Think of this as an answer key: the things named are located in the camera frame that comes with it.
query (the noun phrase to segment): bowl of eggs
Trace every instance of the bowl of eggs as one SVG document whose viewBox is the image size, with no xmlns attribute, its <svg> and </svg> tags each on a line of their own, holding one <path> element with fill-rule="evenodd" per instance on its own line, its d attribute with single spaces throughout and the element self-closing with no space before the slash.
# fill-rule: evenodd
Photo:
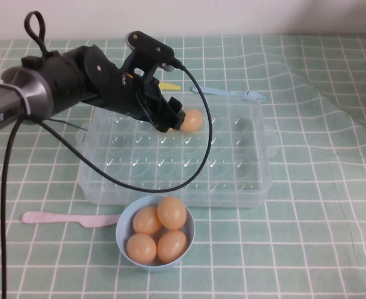
<svg viewBox="0 0 366 299">
<path fill-rule="evenodd" d="M 195 237 L 191 212 L 173 196 L 137 199 L 120 215 L 116 241 L 121 253 L 136 266 L 152 272 L 173 268 Z"/>
</svg>

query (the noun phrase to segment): green checkered tablecloth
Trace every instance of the green checkered tablecloth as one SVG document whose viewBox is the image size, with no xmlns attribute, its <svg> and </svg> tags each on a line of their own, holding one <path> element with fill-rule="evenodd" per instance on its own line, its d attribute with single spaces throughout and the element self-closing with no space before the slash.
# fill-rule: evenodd
<svg viewBox="0 0 366 299">
<path fill-rule="evenodd" d="M 259 209 L 192 209 L 195 243 L 169 272 L 121 257 L 115 227 L 25 225 L 25 211 L 114 214 L 76 184 L 79 160 L 37 126 L 23 126 L 9 174 L 10 298 L 366 299 L 366 36 L 166 38 L 201 85 L 267 96 L 264 121 L 281 145 Z M 51 40 L 61 52 L 97 44 L 117 65 L 122 40 Z M 0 73 L 37 55 L 28 40 L 0 40 Z M 192 86 L 181 72 L 157 72 Z M 57 117 L 77 125 L 92 107 Z M 75 129 L 51 124 L 69 141 Z M 0 173 L 10 128 L 0 132 Z"/>
</svg>

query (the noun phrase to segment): blue bowl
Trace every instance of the blue bowl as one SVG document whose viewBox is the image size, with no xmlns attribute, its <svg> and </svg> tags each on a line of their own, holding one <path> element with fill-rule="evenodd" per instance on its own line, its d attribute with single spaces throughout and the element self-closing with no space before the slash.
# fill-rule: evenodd
<svg viewBox="0 0 366 299">
<path fill-rule="evenodd" d="M 133 218 L 135 214 L 142 208 L 148 207 L 148 206 L 157 206 L 158 203 L 166 196 L 162 195 L 150 195 L 145 196 L 140 199 L 137 199 L 133 203 L 131 203 L 120 215 L 120 218 L 118 220 L 118 224 L 116 225 L 116 243 L 118 244 L 120 252 L 125 256 L 126 259 L 131 261 L 131 263 L 135 264 L 136 266 L 151 271 L 151 272 L 157 272 L 157 271 L 163 271 L 167 269 L 173 268 L 175 265 L 177 265 L 180 260 L 186 255 L 187 251 L 191 248 L 191 245 L 194 240 L 195 236 L 195 222 L 194 218 L 191 215 L 190 210 L 186 208 L 187 211 L 187 220 L 184 224 L 184 226 L 181 228 L 181 231 L 184 232 L 187 236 L 188 240 L 188 248 L 186 252 L 179 257 L 178 259 L 172 261 L 171 263 L 162 264 L 157 258 L 149 265 L 142 265 L 140 263 L 136 263 L 131 258 L 127 256 L 126 253 L 126 245 L 129 238 L 135 234 L 134 228 L 133 228 Z M 162 234 L 164 234 L 167 231 L 167 229 L 162 229 L 159 233 L 156 233 L 153 238 L 155 239 L 155 242 L 158 243 L 158 239 Z"/>
</svg>

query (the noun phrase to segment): brown egg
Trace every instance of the brown egg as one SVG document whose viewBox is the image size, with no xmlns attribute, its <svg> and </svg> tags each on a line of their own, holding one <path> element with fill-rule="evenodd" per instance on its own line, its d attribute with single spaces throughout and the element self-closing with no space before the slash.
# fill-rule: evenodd
<svg viewBox="0 0 366 299">
<path fill-rule="evenodd" d="M 170 263 L 181 257 L 187 247 L 187 236 L 180 230 L 171 230 L 161 236 L 158 242 L 158 257 L 162 262 Z"/>
<path fill-rule="evenodd" d="M 197 109 L 187 110 L 180 131 L 189 133 L 196 132 L 201 128 L 202 122 L 203 122 L 203 116 L 199 110 Z"/>
<path fill-rule="evenodd" d="M 162 228 L 156 206 L 144 207 L 135 214 L 133 219 L 135 232 L 151 235 Z"/>
<path fill-rule="evenodd" d="M 177 197 L 168 196 L 159 202 L 158 218 L 167 229 L 180 229 L 187 219 L 187 211 Z"/>
<path fill-rule="evenodd" d="M 146 265 L 157 256 L 157 245 L 149 235 L 135 234 L 127 241 L 126 251 L 134 262 Z"/>
</svg>

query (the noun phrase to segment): plastic container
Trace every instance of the plastic container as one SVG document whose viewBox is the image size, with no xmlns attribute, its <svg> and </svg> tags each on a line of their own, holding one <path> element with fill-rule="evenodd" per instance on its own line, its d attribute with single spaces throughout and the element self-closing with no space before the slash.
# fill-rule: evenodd
<svg viewBox="0 0 366 299">
<path fill-rule="evenodd" d="M 186 181 L 204 156 L 208 123 L 198 95 L 171 95 L 185 110 L 203 112 L 199 131 L 160 133 L 147 122 L 96 108 L 88 132 L 77 135 L 82 153 L 107 174 L 134 186 L 164 189 Z M 193 182 L 169 195 L 186 206 L 257 207 L 271 186 L 268 156 L 275 152 L 276 135 L 265 129 L 262 106 L 255 98 L 206 99 L 213 119 L 208 161 Z M 77 179 L 96 204 L 126 205 L 145 195 L 109 182 L 83 162 Z"/>
<path fill-rule="evenodd" d="M 144 270 L 148 270 L 151 272 L 168 270 L 177 265 L 189 251 L 195 238 L 195 222 L 193 216 L 191 215 L 190 210 L 186 209 L 187 220 L 185 222 L 185 225 L 180 230 L 184 232 L 185 235 L 187 236 L 188 248 L 181 257 L 167 264 L 161 264 L 157 259 L 155 259 L 150 265 L 142 265 L 136 263 L 128 257 L 126 253 L 126 244 L 129 238 L 135 233 L 133 228 L 133 218 L 135 214 L 144 207 L 158 205 L 158 203 L 164 197 L 165 197 L 164 195 L 150 195 L 137 199 L 122 212 L 118 220 L 118 225 L 116 225 L 116 242 L 118 244 L 120 252 L 125 256 L 126 259 L 131 261 L 131 263 L 135 264 L 137 267 L 140 267 Z"/>
</svg>

